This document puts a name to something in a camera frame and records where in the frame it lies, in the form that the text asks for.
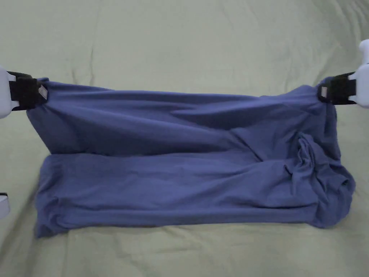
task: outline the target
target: folded shirt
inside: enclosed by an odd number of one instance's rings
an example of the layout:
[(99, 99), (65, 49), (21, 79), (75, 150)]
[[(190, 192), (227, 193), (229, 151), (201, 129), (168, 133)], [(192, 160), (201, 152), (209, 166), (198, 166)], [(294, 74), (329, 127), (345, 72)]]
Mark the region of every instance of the folded shirt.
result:
[(27, 112), (52, 153), (37, 236), (87, 226), (305, 222), (349, 211), (337, 115), (317, 89), (279, 96), (116, 91), (42, 80)]

